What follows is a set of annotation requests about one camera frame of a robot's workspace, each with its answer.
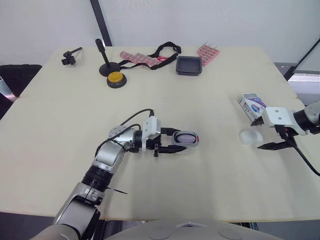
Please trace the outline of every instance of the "white table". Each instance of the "white table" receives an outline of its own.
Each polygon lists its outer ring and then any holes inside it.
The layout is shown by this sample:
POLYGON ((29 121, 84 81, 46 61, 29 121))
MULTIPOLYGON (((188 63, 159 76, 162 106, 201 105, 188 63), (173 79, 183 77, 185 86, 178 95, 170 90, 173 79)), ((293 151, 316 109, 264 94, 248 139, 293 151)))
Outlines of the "white table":
MULTIPOLYGON (((108 48, 151 54, 155 47, 108 48)), ((128 153, 108 190, 101 215, 114 219, 214 218, 224 221, 318 219, 320 178, 293 149, 260 150, 242 145, 250 127, 239 104, 255 92, 268 106, 304 105, 280 72, 256 47, 221 47, 200 76, 175 73, 173 62, 158 70, 123 70, 119 89, 106 85, 98 50, 85 47, 75 66, 62 66, 59 49, 0 121, 0 211, 55 216, 91 165, 96 147, 133 113, 153 108, 163 127, 198 133, 189 155, 128 153)), ((171 49, 162 52, 171 55, 171 49)), ((182 48, 195 56, 196 48, 182 48)), ((130 124, 143 123, 141 114, 130 124)), ((265 143, 280 142, 272 128, 256 127, 265 143)), ((320 136, 297 137, 320 170, 320 136)))

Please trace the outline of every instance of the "black cable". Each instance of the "black cable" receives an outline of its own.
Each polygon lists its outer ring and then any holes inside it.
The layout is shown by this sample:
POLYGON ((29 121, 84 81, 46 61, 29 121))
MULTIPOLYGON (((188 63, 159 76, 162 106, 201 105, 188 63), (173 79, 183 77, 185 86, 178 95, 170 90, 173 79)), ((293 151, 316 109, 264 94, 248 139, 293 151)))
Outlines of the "black cable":
POLYGON ((311 163, 308 161, 308 159, 305 157, 305 155, 300 151, 300 149, 297 146, 293 146, 293 148, 298 152, 298 154, 302 157, 304 162, 308 165, 308 167, 316 174, 317 176, 320 177, 320 173, 311 165, 311 163))
POLYGON ((304 162, 308 165, 308 167, 314 172, 315 175, 320 177, 320 173, 312 166, 312 164, 308 161, 306 156, 303 154, 303 152, 297 147, 296 144, 294 144, 291 140, 288 139, 288 137, 284 137, 284 140, 291 146, 293 147, 298 154, 301 156, 301 158, 304 160, 304 162))
POLYGON ((121 123, 120 125, 124 125, 125 123, 127 123, 128 121, 130 121, 131 119, 133 119, 133 118, 134 118, 135 116, 137 116, 138 114, 143 113, 143 112, 146 112, 146 111, 149 111, 149 112, 150 112, 149 117, 155 115, 155 112, 154 112, 153 109, 151 109, 151 108, 146 108, 146 109, 143 109, 143 110, 141 110, 141 111, 136 112, 135 114, 133 114, 131 117, 129 117, 127 120, 125 120, 125 121, 124 121, 123 123, 121 123))
POLYGON ((98 154, 100 148, 103 146, 103 144, 105 144, 105 143, 107 143, 107 142, 109 142, 109 141, 111 141, 111 140, 119 137, 121 134, 123 134, 124 132, 128 131, 129 129, 131 129, 132 127, 135 127, 135 126, 138 126, 138 127, 139 127, 139 131, 141 130, 140 124, 132 124, 132 125, 128 126, 126 129, 124 129, 123 131, 119 132, 117 135, 114 135, 113 137, 110 137, 110 138, 108 138, 107 140, 104 140, 104 141, 96 148, 94 157, 97 156, 97 154, 98 154))

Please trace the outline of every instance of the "white wall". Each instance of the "white wall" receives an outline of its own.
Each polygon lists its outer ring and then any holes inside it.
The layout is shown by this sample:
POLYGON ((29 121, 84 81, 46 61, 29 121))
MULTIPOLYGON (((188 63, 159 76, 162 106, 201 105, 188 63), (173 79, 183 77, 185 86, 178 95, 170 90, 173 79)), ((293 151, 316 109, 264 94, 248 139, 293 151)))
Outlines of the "white wall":
POLYGON ((304 105, 320 99, 320 75, 295 74, 288 83, 304 105))
POLYGON ((100 37, 89 0, 0 0, 0 65, 44 65, 60 46, 100 37))
POLYGON ((318 72, 318 74, 320 74, 320 43, 318 43, 317 47, 313 49, 313 51, 306 57, 306 59, 297 67, 295 72, 296 73, 318 72))
MULTIPOLYGON (((100 0, 115 46, 260 46, 297 62, 319 37, 319 0, 100 0)), ((101 37, 89 0, 0 0, 0 65, 41 64, 101 37)))
POLYGON ((320 37, 319 0, 100 0, 116 46, 260 46, 297 63, 320 37))

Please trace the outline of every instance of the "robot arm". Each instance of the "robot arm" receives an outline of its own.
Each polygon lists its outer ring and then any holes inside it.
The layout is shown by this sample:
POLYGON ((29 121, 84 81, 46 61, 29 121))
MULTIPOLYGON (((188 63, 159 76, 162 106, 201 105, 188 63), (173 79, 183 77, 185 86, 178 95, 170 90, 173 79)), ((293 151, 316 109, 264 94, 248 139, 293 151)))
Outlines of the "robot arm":
POLYGON ((294 136, 305 136, 309 133, 320 133, 320 99, 300 111, 288 110, 284 107, 266 107, 261 117, 254 120, 251 126, 267 124, 274 127, 283 142, 269 142, 259 146, 264 150, 280 150, 294 148, 309 168, 318 176, 320 173, 311 165, 308 159, 300 151, 294 136))
POLYGON ((115 127, 109 133, 108 139, 98 146, 91 167, 59 210, 53 225, 32 239, 91 239, 100 217, 96 206, 101 204, 105 191, 109 189, 109 183, 122 162, 125 152, 138 153, 142 148, 144 151, 154 150, 154 156, 157 157, 158 153, 176 153, 187 147, 195 147, 198 143, 199 138, 194 132, 161 128, 160 121, 151 114, 142 130, 139 124, 115 127), (132 128, 134 126, 139 126, 139 130, 132 128), (172 141, 176 145, 162 146, 161 134, 174 135, 172 141))

